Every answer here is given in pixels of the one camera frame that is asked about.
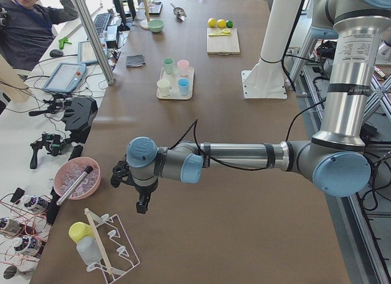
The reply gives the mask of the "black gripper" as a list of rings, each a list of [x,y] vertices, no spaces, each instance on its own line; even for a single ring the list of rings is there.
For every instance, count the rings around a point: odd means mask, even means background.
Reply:
[[[147,179],[144,184],[143,182],[137,182],[136,178],[131,174],[131,168],[126,161],[126,156],[113,167],[110,182],[114,188],[119,187],[121,183],[135,187],[139,193],[139,201],[136,203],[136,211],[139,214],[147,212],[152,192],[158,187],[158,179],[154,176]]]

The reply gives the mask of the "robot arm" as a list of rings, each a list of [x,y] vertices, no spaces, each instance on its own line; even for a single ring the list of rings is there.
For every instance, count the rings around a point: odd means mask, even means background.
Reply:
[[[145,213],[160,178],[197,183],[212,164],[248,171],[278,168],[311,181],[334,197],[348,197],[369,182],[371,168],[360,138],[382,33],[390,26],[390,0],[314,0],[312,32],[337,39],[320,130],[310,140],[279,144],[211,144],[179,140],[159,147],[148,137],[131,140],[112,170],[111,185],[139,193]]]

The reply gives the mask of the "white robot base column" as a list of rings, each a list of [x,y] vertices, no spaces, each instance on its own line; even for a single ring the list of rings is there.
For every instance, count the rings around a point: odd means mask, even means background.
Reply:
[[[258,63],[242,71],[246,99],[286,99],[282,60],[305,0],[274,0]]]

